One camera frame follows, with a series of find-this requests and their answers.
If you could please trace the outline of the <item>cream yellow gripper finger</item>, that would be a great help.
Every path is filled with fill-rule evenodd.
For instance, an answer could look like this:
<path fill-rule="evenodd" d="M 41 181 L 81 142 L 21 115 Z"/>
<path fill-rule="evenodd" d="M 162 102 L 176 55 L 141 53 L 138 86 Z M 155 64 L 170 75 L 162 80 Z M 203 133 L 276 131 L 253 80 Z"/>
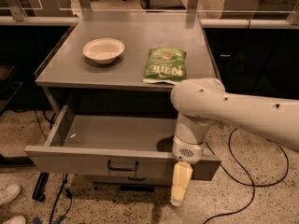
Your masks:
<path fill-rule="evenodd" d="M 192 167 L 186 161 L 179 161 L 175 164 L 172 177 L 171 204 L 176 207 L 182 206 L 191 178 Z"/>

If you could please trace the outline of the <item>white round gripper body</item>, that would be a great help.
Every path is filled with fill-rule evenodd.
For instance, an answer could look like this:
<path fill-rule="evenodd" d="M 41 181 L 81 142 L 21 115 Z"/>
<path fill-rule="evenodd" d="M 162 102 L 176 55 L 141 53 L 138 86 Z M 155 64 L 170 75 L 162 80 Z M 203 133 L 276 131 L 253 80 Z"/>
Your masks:
<path fill-rule="evenodd" d="M 172 146 L 172 153 L 177 161 L 186 161 L 189 164 L 196 164 L 200 161 L 206 133 L 212 124 L 212 119 L 178 114 Z"/>

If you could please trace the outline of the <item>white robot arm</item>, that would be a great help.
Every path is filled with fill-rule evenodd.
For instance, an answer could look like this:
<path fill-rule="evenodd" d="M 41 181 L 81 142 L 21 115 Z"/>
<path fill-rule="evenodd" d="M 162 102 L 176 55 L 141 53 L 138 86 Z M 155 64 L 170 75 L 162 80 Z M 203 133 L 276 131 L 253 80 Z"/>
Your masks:
<path fill-rule="evenodd" d="M 222 121 L 270 141 L 299 150 L 299 101 L 233 94 L 216 78 L 186 79 L 171 90 L 178 112 L 172 153 L 174 166 L 170 202 L 183 203 L 192 166 L 203 155 L 206 132 Z"/>

